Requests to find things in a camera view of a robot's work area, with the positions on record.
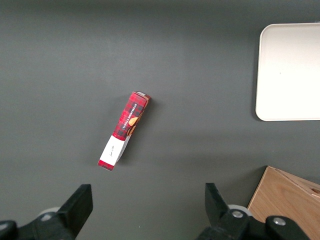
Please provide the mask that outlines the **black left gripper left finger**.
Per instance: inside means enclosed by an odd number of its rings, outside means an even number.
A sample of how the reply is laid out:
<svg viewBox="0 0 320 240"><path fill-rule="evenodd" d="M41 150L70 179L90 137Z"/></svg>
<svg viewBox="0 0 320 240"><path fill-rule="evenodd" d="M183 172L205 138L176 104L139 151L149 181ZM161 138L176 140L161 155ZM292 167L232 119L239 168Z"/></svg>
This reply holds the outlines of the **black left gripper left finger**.
<svg viewBox="0 0 320 240"><path fill-rule="evenodd" d="M2 240L75 240L93 210L92 187L82 184L56 211L39 215L18 227L14 220L0 222Z"/></svg>

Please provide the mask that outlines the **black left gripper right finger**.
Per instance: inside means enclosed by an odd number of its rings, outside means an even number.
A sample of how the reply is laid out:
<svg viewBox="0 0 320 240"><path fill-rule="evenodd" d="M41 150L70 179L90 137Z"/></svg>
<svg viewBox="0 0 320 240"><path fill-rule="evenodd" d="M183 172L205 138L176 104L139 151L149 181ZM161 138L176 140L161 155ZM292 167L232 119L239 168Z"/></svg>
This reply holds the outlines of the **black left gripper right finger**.
<svg viewBox="0 0 320 240"><path fill-rule="evenodd" d="M205 184L205 211L210 223L198 240L308 240L309 237L292 219L268 216L265 222L255 219L243 206L231 207L214 183Z"/></svg>

